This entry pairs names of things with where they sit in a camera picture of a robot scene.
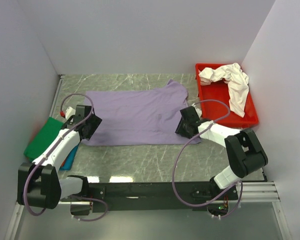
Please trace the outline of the purple t-shirt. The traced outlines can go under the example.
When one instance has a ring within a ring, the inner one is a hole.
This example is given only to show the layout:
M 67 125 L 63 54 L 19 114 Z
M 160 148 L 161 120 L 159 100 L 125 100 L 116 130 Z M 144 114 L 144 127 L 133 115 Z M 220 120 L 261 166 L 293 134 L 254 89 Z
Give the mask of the purple t-shirt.
M 187 89 L 169 80 L 164 87 L 141 91 L 87 91 L 101 124 L 89 140 L 94 147 L 184 145 L 176 134 L 180 110 L 188 107 Z

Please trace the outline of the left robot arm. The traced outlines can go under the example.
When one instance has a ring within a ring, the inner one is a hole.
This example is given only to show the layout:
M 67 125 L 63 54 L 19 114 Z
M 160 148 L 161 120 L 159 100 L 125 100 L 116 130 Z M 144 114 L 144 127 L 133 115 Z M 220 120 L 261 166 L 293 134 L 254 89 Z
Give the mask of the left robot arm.
M 18 169 L 17 202 L 28 207 L 54 209 L 63 198 L 73 195 L 78 201 L 90 195 L 87 177 L 70 175 L 59 179 L 58 171 L 70 152 L 89 140 L 101 124 L 89 105 L 77 105 L 49 147 L 33 162 Z

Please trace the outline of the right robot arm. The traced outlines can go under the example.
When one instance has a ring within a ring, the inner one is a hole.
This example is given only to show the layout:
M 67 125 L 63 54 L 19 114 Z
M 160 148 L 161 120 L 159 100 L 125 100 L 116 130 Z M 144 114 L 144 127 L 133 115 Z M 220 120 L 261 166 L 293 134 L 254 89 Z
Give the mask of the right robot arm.
M 189 106 L 180 110 L 181 119 L 175 133 L 212 141 L 226 149 L 229 165 L 212 178 L 209 193 L 220 200 L 227 187 L 268 164 L 268 157 L 251 128 L 235 129 L 208 119 L 201 119 L 196 109 Z

